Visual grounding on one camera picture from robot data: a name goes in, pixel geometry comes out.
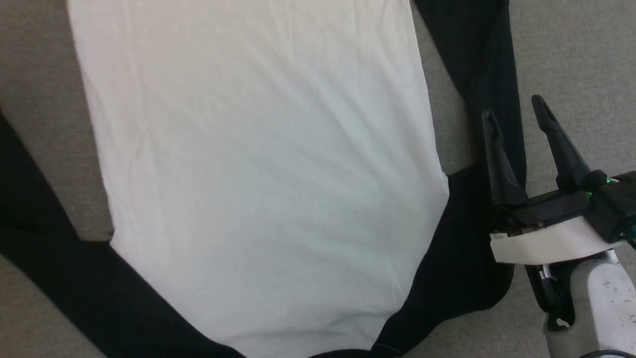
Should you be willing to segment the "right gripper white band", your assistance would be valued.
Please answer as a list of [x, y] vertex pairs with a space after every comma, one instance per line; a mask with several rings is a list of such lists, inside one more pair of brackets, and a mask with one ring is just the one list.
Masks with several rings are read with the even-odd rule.
[[491, 202], [496, 229], [490, 248], [498, 263], [547, 265], [587, 258], [624, 245], [625, 240], [607, 243], [583, 217], [590, 204], [583, 189], [591, 173], [586, 161], [540, 95], [531, 104], [539, 129], [548, 139], [561, 190], [528, 198], [519, 186], [504, 150], [504, 135], [493, 111], [481, 115]]

